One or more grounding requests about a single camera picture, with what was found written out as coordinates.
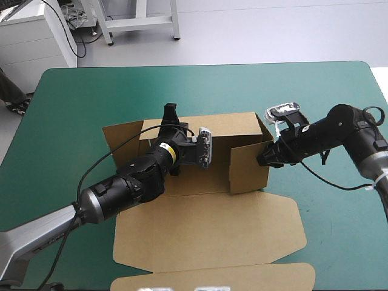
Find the green tabletop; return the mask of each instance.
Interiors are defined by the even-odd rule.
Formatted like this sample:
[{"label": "green tabletop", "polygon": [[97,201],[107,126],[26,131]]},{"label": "green tabletop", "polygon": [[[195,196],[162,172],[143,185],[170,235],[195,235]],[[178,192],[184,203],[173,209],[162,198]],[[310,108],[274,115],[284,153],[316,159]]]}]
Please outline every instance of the green tabletop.
[{"label": "green tabletop", "polygon": [[[288,101],[298,102],[310,122],[338,103],[377,105],[388,112],[363,62],[49,70],[0,167],[0,229],[72,202],[81,175],[108,151],[101,130],[106,125],[160,118],[167,102],[178,103],[178,115],[187,116],[262,115]],[[381,131],[388,136],[385,125]],[[365,182],[343,148],[332,150],[326,166],[319,156],[306,163],[344,186]],[[108,158],[85,184],[114,171]],[[343,192],[299,165],[272,169],[266,191],[297,201],[308,240],[280,263],[313,265],[316,289],[388,288],[388,225],[377,192]],[[108,289],[117,277],[142,273],[112,260],[114,231],[111,219],[72,233],[50,281],[67,289]],[[38,286],[57,248],[58,243],[32,260],[23,287]]]}]

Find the cardboard flap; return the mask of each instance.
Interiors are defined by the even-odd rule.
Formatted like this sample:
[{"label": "cardboard flap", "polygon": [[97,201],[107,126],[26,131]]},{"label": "cardboard flap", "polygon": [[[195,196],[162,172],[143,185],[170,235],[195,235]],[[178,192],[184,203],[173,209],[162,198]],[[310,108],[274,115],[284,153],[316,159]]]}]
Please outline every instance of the cardboard flap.
[{"label": "cardboard flap", "polygon": [[311,291],[314,283],[315,271],[309,264],[265,264],[118,278],[110,290],[169,287],[174,291],[194,291],[197,287],[227,286],[232,291]]},{"label": "cardboard flap", "polygon": [[[161,119],[145,120],[142,129],[159,125]],[[180,122],[189,123],[189,128],[198,134],[200,127],[207,127],[212,136],[239,136],[239,135],[262,135],[256,113],[229,113],[218,115],[202,115],[179,117]],[[158,136],[159,129],[150,130],[140,136],[140,139],[152,139]]]},{"label": "cardboard flap", "polygon": [[[108,142],[110,150],[115,149],[131,136],[141,131],[144,121],[128,122],[123,124],[103,127],[105,139]],[[117,168],[123,166],[128,160],[136,158],[139,149],[139,137],[134,138],[119,150],[113,153],[113,159]]]},{"label": "cardboard flap", "polygon": [[114,259],[152,272],[255,265],[306,242],[290,198],[257,191],[162,195],[118,215]]},{"label": "cardboard flap", "polygon": [[244,193],[267,187],[269,167],[261,167],[256,157],[271,141],[236,147],[230,152],[229,181],[231,193]]}]

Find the open cardboard box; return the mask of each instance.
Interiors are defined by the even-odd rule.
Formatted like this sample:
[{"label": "open cardboard box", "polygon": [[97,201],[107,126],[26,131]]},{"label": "open cardboard box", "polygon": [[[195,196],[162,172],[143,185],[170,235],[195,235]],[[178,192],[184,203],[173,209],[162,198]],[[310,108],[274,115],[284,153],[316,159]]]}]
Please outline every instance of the open cardboard box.
[{"label": "open cardboard box", "polygon": [[[270,264],[302,249],[307,241],[294,200],[255,191],[267,185],[269,175],[256,156],[273,139],[262,121],[253,112],[180,121],[194,131],[212,131],[212,165],[207,170],[181,166],[179,176],[166,177],[163,195],[118,215],[115,261],[153,274],[119,278],[112,290],[312,290],[315,272],[310,265]],[[135,121],[103,131],[113,149],[160,123],[161,119]],[[146,132],[115,152],[117,167],[146,152],[157,135],[158,129]]]}]

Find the cardboard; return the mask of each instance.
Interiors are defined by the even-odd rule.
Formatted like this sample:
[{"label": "cardboard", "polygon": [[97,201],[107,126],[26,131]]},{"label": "cardboard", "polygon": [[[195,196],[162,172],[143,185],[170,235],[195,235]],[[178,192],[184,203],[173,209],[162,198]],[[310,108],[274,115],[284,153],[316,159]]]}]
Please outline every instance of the cardboard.
[{"label": "cardboard", "polygon": [[[260,167],[256,156],[273,138],[254,112],[189,116],[179,120],[189,123],[189,128],[194,132],[198,132],[200,127],[207,127],[212,131],[212,165],[207,170],[181,166],[181,176],[178,179],[166,177],[166,195],[179,195],[182,190],[188,188],[192,193],[244,193],[267,185],[269,167]],[[103,131],[109,147],[114,149],[141,130],[160,123],[161,119],[135,121],[104,127]],[[113,154],[116,166],[121,167],[130,158],[144,154],[152,140],[158,136],[158,132],[159,129],[145,132],[116,151]],[[247,168],[242,169],[242,161],[249,162]],[[217,178],[207,184],[199,182],[199,176],[207,182],[213,180],[213,176]]]},{"label": "cardboard", "polygon": [[[118,215],[115,261],[154,274],[120,278],[112,290],[149,284],[175,291],[225,284],[233,291],[312,290],[311,266],[270,265],[307,240],[294,200],[256,191],[267,185],[269,174],[256,156],[273,139],[261,120],[253,112],[179,119],[195,132],[199,127],[212,131],[212,164],[207,170],[181,166],[179,176],[166,176],[163,195]],[[103,131],[114,149],[160,123],[136,121]],[[157,135],[158,129],[145,132],[114,153],[117,167],[148,151]]]},{"label": "cardboard", "polygon": [[314,282],[315,271],[309,264],[265,264],[118,278],[110,290],[169,287],[194,291],[197,287],[227,286],[232,291],[311,291]]},{"label": "cardboard", "polygon": [[118,215],[113,258],[174,272],[272,263],[306,243],[290,198],[257,191],[162,195]]}]

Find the white table frame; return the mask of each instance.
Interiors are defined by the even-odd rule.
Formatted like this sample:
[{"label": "white table frame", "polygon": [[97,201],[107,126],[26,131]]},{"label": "white table frame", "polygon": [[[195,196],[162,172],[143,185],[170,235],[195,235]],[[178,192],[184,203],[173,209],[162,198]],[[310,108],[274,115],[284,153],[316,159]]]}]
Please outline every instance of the white table frame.
[{"label": "white table frame", "polygon": [[181,39],[178,24],[178,12],[176,0],[170,0],[171,16],[147,17],[147,0],[136,0],[136,18],[130,19],[107,19],[104,5],[101,0],[92,0],[96,17],[100,24],[102,34],[107,44],[113,44],[113,32],[129,32],[133,30],[145,30],[153,28],[172,27],[174,39]]}]

